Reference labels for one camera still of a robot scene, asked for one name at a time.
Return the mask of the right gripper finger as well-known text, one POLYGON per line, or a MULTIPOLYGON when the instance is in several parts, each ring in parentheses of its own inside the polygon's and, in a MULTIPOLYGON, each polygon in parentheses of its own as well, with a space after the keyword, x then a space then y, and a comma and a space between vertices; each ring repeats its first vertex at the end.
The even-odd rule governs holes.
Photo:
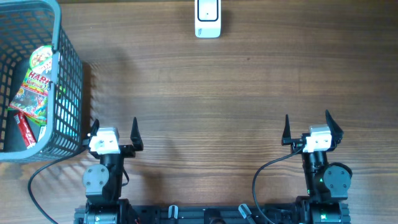
POLYGON ((291 138, 291 132, 290 132, 290 121, 289 121, 289 116, 285 116, 285 126, 284 126, 284 131, 282 133, 282 141, 290 141, 291 138))
POLYGON ((340 128, 340 126, 335 122, 335 120, 332 118, 328 110, 325 110, 325 117, 326 117, 326 123, 331 132, 331 140, 333 142, 331 146, 337 146, 343 139, 344 132, 340 128))

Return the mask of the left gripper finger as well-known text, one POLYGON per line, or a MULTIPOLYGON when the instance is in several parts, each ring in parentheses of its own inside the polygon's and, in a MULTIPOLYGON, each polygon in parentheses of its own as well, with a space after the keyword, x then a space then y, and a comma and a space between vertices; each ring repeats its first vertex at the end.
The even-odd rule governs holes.
POLYGON ((96 133, 98 132, 98 129, 100 127, 100 122, 98 119, 95 119, 91 128, 90 128, 90 136, 96 136, 96 133))
POLYGON ((138 128, 137 118, 134 117, 131 129, 130 140, 135 151, 143 151, 144 143, 142 142, 141 134, 138 128))

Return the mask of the red snack bar wrapper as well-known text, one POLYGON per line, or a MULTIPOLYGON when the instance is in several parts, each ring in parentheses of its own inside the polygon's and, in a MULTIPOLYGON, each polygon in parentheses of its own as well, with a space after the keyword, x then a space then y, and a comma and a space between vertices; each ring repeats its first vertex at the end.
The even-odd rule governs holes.
POLYGON ((14 115, 14 119, 17 123, 19 131, 21 132, 21 136, 24 140, 26 148, 29 149, 35 146, 37 141, 27 119, 25 118, 25 115, 19 111, 14 115))

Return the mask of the green haribo candy bag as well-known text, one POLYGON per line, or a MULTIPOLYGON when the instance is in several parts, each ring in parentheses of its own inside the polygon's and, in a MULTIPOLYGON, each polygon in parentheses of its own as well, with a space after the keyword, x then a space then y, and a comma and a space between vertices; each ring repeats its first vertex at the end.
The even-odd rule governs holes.
POLYGON ((28 68, 9 110, 18 110, 36 124, 46 125, 49 90, 50 80, 28 68))

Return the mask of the cup noodles container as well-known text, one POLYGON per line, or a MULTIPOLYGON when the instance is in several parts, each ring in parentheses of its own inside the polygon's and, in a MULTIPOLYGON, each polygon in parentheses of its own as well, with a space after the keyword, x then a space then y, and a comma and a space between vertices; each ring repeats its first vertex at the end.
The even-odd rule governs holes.
POLYGON ((43 45, 37 48, 30 56, 30 69, 42 75, 46 75, 52 70, 52 46, 43 45))

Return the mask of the teal snack packet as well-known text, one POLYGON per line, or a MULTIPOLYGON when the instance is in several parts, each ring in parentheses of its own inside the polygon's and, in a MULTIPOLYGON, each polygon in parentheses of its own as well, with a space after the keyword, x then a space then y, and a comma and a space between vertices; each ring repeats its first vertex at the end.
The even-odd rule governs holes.
POLYGON ((62 133, 76 138, 77 134, 77 120, 76 120, 76 108, 73 103, 68 99, 58 94, 56 97, 57 106, 57 117, 56 123, 57 129, 62 133))

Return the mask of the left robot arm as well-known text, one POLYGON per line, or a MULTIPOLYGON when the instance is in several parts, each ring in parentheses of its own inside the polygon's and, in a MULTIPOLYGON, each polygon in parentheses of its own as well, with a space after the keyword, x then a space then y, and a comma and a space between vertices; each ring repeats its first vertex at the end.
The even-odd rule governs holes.
POLYGON ((121 190, 128 184, 123 179, 129 180, 124 160, 144 150, 136 118, 132 122, 130 140, 130 144, 120 145, 117 128, 100 128, 98 120, 93 123, 83 146, 99 164, 89 166, 83 174, 86 204, 75 210, 74 223, 141 222, 129 200, 121 198, 121 190))

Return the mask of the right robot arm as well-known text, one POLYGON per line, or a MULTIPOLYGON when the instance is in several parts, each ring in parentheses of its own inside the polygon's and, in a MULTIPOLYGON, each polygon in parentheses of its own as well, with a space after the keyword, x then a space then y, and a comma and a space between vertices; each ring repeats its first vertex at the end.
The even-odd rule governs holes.
POLYGON ((311 125, 307 133, 293 138, 289 116, 285 116, 281 145, 289 145, 292 154, 300 154, 307 187, 306 196, 298 196, 292 209, 292 223, 351 223, 345 200, 353 176, 352 170, 340 162, 328 162, 344 132, 325 111, 325 124, 311 125))

